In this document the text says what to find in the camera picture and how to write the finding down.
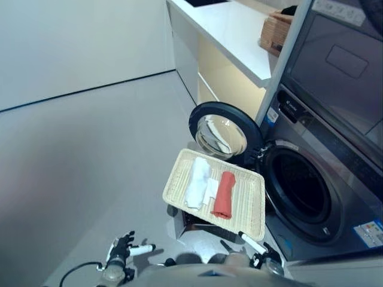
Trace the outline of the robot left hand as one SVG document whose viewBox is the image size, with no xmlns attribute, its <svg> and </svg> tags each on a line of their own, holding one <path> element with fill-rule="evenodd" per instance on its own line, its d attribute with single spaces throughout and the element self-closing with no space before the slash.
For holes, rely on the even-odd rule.
<svg viewBox="0 0 383 287">
<path fill-rule="evenodd" d="M 107 267 L 110 265 L 125 267 L 129 257 L 148 254 L 156 250 L 155 244 L 133 245 L 134 235 L 135 231 L 132 230 L 113 241 L 106 258 Z"/>
</svg>

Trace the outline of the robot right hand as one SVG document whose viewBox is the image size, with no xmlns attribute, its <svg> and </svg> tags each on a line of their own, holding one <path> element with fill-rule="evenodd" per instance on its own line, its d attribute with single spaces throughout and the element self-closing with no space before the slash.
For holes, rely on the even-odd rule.
<svg viewBox="0 0 383 287">
<path fill-rule="evenodd" d="M 274 264 L 278 268 L 282 268 L 282 259 L 279 253 L 272 248 L 271 245 L 266 242 L 261 245 L 242 231 L 238 233 L 238 236 L 255 250 L 255 253 L 250 259 L 250 267 L 261 269 L 262 267 L 266 267 L 267 263 L 269 263 Z"/>
</svg>

